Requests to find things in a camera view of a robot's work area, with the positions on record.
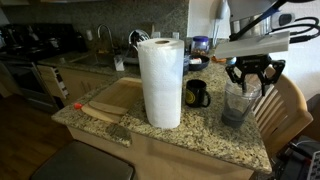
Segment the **kitchen sink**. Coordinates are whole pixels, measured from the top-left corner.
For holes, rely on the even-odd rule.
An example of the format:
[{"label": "kitchen sink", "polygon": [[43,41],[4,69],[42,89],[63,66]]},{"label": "kitchen sink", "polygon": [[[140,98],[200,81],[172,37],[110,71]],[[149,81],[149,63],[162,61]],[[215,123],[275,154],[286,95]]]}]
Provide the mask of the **kitchen sink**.
[{"label": "kitchen sink", "polygon": [[99,66],[99,67],[107,67],[111,66],[114,62],[113,54],[86,54],[81,57],[75,58],[71,60],[71,63],[83,64],[87,66]]}]

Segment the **wooden cutting board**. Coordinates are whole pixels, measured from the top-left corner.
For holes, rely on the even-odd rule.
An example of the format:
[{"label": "wooden cutting board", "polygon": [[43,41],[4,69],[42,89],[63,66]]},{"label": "wooden cutting board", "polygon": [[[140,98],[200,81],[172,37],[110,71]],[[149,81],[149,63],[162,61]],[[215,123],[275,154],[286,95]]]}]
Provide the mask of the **wooden cutting board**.
[{"label": "wooden cutting board", "polygon": [[82,111],[108,122],[118,123],[142,96],[141,79],[121,78],[82,107]]}]

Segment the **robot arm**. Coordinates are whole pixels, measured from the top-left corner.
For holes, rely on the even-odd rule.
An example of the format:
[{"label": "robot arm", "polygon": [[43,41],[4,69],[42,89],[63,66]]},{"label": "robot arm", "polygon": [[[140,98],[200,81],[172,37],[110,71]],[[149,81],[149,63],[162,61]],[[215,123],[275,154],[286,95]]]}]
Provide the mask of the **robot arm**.
[{"label": "robot arm", "polygon": [[[306,36],[290,39],[289,31],[270,34],[273,31],[270,17],[286,2],[308,1],[310,0],[228,0],[232,34],[230,42],[217,46],[215,55],[217,58],[236,57],[235,64],[226,67],[232,82],[238,83],[246,91],[246,75],[256,74],[261,82],[262,95],[265,95],[265,86],[276,83],[285,67],[284,60],[273,61],[268,53],[287,51],[289,43],[309,40]],[[311,27],[320,31],[318,25],[311,24],[309,28]],[[275,73],[267,77],[265,69],[270,64]],[[240,76],[234,72],[235,68],[241,71]]]}]

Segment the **tile backsplash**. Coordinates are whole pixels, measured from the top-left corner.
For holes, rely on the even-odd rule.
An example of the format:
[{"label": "tile backsplash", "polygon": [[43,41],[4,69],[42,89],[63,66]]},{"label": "tile backsplash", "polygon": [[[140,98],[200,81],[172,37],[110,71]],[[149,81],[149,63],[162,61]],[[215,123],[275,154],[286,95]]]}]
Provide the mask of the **tile backsplash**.
[{"label": "tile backsplash", "polygon": [[86,38],[91,30],[93,40],[86,40],[90,49],[110,47],[109,36],[101,29],[98,39],[97,27],[105,24],[111,30],[114,44],[127,46],[131,31],[141,29],[151,35],[152,25],[162,37],[179,32],[185,40],[188,26],[189,0],[104,0],[81,3],[40,3],[30,0],[28,6],[2,7],[10,23],[71,23]]}]

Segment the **kitchen counter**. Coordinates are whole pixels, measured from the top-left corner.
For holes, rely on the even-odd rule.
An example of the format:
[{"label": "kitchen counter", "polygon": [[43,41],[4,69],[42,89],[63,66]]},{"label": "kitchen counter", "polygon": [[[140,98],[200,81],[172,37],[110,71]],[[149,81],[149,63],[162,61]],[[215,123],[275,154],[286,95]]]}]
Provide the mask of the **kitchen counter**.
[{"label": "kitchen counter", "polygon": [[[41,64],[51,66],[68,66],[57,60],[42,61]],[[72,105],[65,107],[52,116],[52,119],[67,126],[79,129],[108,141],[116,142],[130,148],[132,139],[130,132],[191,150],[209,157],[236,164],[254,171],[270,173],[271,165],[259,129],[253,114],[250,114],[239,129],[225,126],[221,120],[223,107],[224,84],[228,78],[225,65],[209,63],[209,66],[198,72],[189,72],[184,76],[184,86],[189,79],[201,79],[207,83],[207,90],[211,95],[211,105],[208,108],[190,108],[182,99],[181,123],[174,129],[160,129],[152,127],[147,120],[143,99],[140,99],[121,119],[120,123],[112,124],[86,115],[81,110],[75,110]],[[85,104],[101,90],[107,88],[119,79],[118,72],[110,69],[89,68],[90,72],[111,73],[112,78],[97,89],[78,100]],[[139,77],[138,66],[126,69],[121,76]]]},{"label": "kitchen counter", "polygon": [[109,76],[118,75],[118,77],[125,77],[125,76],[140,76],[140,70],[138,65],[126,65],[125,71],[116,71],[114,67],[114,63],[109,62],[109,66],[88,66],[85,64],[75,63],[74,60],[78,59],[79,57],[84,57],[87,55],[93,55],[95,52],[89,51],[84,53],[79,53],[77,51],[61,54],[58,56],[54,56],[48,59],[44,59],[38,61],[39,64],[53,66],[53,67],[62,67],[68,69],[75,69],[80,71],[87,71],[99,74],[106,74]]}]

